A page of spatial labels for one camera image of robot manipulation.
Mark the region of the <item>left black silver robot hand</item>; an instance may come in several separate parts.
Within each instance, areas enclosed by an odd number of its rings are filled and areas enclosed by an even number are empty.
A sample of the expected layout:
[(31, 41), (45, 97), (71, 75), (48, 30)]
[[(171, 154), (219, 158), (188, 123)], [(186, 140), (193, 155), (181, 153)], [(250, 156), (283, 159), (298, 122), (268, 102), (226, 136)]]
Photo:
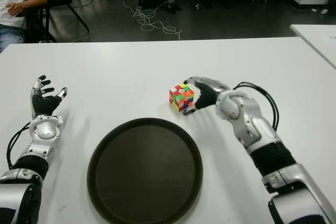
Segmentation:
[(51, 80), (48, 80), (45, 75), (38, 77), (33, 84), (30, 94), (32, 119), (41, 115), (52, 116), (68, 94), (68, 88), (64, 87), (56, 95), (45, 96), (55, 90), (55, 88), (45, 88), (49, 84), (51, 84)]

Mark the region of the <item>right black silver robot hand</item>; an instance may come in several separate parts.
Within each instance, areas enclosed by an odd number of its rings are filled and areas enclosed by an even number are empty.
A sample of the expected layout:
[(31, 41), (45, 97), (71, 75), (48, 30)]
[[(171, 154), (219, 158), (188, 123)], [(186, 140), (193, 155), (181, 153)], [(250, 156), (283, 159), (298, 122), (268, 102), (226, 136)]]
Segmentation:
[(193, 106), (183, 112), (184, 115), (189, 115), (196, 110), (215, 105), (219, 94), (223, 91), (230, 90), (230, 87), (222, 82), (207, 77), (190, 77), (183, 83), (192, 84), (200, 90), (198, 99)]

